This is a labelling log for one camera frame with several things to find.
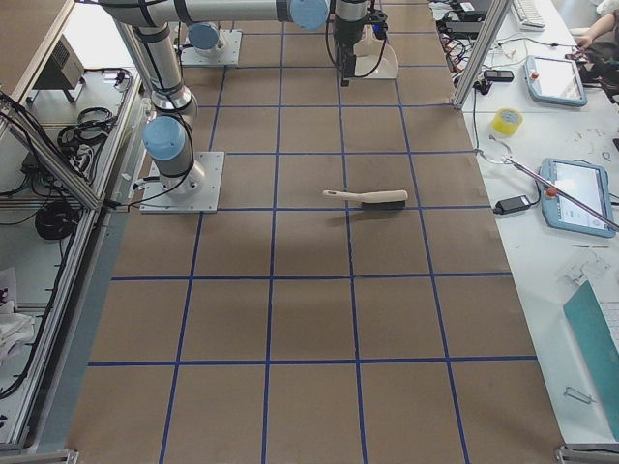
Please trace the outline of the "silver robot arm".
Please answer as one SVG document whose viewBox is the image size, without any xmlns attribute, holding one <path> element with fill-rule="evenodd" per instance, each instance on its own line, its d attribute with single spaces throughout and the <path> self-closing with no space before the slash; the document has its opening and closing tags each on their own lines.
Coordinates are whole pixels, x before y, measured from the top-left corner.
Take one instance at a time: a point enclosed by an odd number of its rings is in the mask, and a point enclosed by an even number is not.
<svg viewBox="0 0 619 464">
<path fill-rule="evenodd" d="M 125 45 L 152 85 L 159 112 L 194 107 L 182 76 L 184 64 L 237 62 L 241 33 L 222 21 L 291 22 L 323 29 L 341 86 L 353 79 L 393 79 L 398 62 L 387 44 L 387 15 L 371 1 L 102 1 Z"/>
<path fill-rule="evenodd" d="M 221 29 L 211 22 L 191 24 L 188 27 L 187 38 L 196 53 L 204 57 L 218 57 L 225 48 Z"/>
</svg>

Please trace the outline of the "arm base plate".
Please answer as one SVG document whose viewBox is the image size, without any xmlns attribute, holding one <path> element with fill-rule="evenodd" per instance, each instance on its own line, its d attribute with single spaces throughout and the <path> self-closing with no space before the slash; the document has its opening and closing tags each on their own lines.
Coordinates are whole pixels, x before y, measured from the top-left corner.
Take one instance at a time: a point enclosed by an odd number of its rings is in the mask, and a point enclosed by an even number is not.
<svg viewBox="0 0 619 464">
<path fill-rule="evenodd" d="M 243 33 L 207 27 L 200 30 L 195 24 L 182 47 L 182 64 L 189 68 L 232 66 L 239 62 Z"/>
<path fill-rule="evenodd" d="M 194 164 L 188 177 L 183 179 L 161 177 L 159 169 L 152 161 L 149 182 L 144 188 L 144 201 L 138 204 L 145 214 L 213 214 L 218 210 L 221 177 L 224 166 L 224 152 L 195 152 Z"/>
</svg>

